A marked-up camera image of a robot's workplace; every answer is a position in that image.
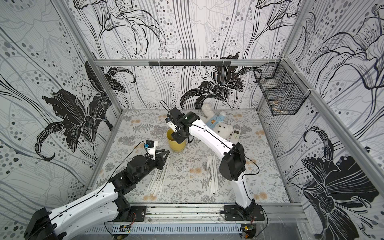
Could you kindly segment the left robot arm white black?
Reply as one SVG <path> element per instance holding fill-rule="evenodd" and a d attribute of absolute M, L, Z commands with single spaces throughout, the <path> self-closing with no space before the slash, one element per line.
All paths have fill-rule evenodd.
<path fill-rule="evenodd" d="M 90 228 L 115 220 L 139 220 L 125 195 L 153 170 L 163 170 L 168 150 L 149 150 L 89 194 L 59 208 L 36 211 L 25 232 L 26 240 L 70 240 Z"/>

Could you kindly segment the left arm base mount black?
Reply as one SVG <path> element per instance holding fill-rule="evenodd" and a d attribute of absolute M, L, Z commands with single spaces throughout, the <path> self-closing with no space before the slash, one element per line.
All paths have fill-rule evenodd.
<path fill-rule="evenodd" d="M 118 216 L 113 222 L 143 222 L 145 220 L 147 206 L 133 206 L 125 197 L 117 198 L 114 203 L 118 207 Z"/>

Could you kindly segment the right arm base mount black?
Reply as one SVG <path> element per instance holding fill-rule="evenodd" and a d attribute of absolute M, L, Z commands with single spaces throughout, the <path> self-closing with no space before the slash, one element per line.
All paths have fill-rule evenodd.
<path fill-rule="evenodd" d="M 237 203 L 234 205 L 224 205 L 224 209 L 220 211 L 220 214 L 224 215 L 225 220 L 228 222 L 254 222 L 264 221 L 266 219 L 262 206 L 258 205 L 254 199 L 247 208 L 242 208 Z"/>

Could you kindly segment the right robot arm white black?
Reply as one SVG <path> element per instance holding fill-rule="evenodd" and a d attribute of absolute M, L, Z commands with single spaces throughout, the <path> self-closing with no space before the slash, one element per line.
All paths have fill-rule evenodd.
<path fill-rule="evenodd" d="M 256 202 L 248 194 L 248 185 L 244 177 L 246 156 L 243 145 L 233 144 L 220 137 L 193 112 L 184 114 L 179 109 L 173 108 L 167 113 L 166 123 L 174 131 L 172 138 L 177 143 L 180 144 L 192 136 L 208 146 L 221 159 L 219 172 L 231 182 L 235 193 L 235 211 L 232 215 L 245 221 L 250 220 L 254 216 Z"/>

